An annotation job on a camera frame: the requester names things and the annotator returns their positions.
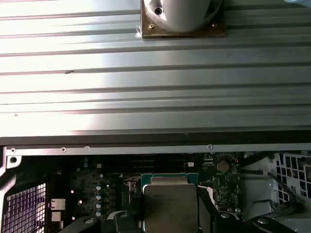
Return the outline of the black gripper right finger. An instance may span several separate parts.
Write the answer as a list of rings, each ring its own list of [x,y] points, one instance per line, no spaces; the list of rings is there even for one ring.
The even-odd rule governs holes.
[[[198,190],[198,221],[203,233],[291,233],[292,229],[265,217],[242,221],[232,213],[219,212],[206,189]]]

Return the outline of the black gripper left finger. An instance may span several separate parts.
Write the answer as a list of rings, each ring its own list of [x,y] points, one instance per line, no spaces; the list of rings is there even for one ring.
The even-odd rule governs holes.
[[[141,233],[143,198],[141,193],[109,193],[94,204],[62,233]]]

